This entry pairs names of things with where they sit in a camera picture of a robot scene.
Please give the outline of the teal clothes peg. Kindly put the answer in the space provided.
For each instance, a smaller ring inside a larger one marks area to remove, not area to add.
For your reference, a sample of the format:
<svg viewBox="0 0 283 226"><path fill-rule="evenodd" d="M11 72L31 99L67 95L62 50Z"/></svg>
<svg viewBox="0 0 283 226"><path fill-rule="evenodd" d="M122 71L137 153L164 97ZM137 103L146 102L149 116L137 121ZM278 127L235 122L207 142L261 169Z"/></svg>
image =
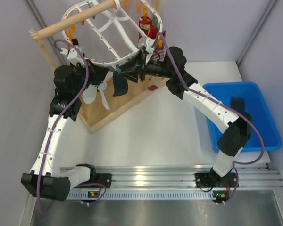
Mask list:
<svg viewBox="0 0 283 226"><path fill-rule="evenodd" d="M114 66L108 66L108 68L113 73L114 72L121 73L121 71L122 71L119 64L115 64Z"/></svg>

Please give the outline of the dark navy sock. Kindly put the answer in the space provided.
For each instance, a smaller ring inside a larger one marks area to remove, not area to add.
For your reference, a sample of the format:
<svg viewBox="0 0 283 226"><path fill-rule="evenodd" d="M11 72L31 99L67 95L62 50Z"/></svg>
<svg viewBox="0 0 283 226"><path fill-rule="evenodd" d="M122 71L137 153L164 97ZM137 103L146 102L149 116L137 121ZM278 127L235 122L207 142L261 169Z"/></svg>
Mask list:
<svg viewBox="0 0 283 226"><path fill-rule="evenodd" d="M232 97L230 100L230 108L235 111L236 114L245 115L245 101L243 98Z"/></svg>
<svg viewBox="0 0 283 226"><path fill-rule="evenodd" d="M127 79L120 76L117 71L113 72L113 87L114 87L114 97L119 97L127 94L128 92L128 82Z"/></svg>

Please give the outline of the white round clip hanger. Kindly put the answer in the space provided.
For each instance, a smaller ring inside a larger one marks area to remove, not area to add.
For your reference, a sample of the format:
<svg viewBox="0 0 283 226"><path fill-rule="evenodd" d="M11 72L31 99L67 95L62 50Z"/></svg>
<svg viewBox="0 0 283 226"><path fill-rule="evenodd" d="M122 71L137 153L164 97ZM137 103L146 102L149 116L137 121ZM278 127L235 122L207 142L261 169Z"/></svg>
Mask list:
<svg viewBox="0 0 283 226"><path fill-rule="evenodd" d="M118 6L89 17L62 31L67 41L78 39L87 59L99 66L123 64L139 50L138 41L146 34L139 28L139 18L156 16L158 32L163 24L158 12L145 0L140 13L135 0L121 1Z"/></svg>

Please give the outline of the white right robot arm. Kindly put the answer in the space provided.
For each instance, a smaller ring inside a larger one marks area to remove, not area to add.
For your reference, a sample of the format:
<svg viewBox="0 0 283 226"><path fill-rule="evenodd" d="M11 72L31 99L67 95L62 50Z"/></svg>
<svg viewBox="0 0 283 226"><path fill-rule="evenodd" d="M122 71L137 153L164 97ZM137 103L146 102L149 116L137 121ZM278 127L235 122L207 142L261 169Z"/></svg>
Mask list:
<svg viewBox="0 0 283 226"><path fill-rule="evenodd" d="M139 52L120 66L120 76L133 82L142 81L146 75L167 78L168 90L179 99L192 104L209 118L222 133L217 142L217 160L208 173L196 175L198 188L215 188L231 183L232 169L238 154L251 137L249 113L230 109L209 94L185 70L186 58L178 47L170 47L163 61L148 58L146 50Z"/></svg>

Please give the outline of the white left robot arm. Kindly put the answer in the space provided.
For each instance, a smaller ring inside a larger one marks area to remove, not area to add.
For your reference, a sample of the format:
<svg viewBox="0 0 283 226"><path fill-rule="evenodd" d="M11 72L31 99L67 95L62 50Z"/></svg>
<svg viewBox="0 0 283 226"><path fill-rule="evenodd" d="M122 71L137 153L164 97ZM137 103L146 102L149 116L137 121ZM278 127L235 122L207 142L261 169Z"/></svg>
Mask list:
<svg viewBox="0 0 283 226"><path fill-rule="evenodd" d="M60 162L69 132L77 119L79 96L92 85L99 85L108 68L87 65L62 65L54 71L55 96L50 104L48 126L38 157L29 173L21 176L21 184L33 197L64 201L70 190L83 183L97 183L94 166L78 164L68 172L60 172Z"/></svg>

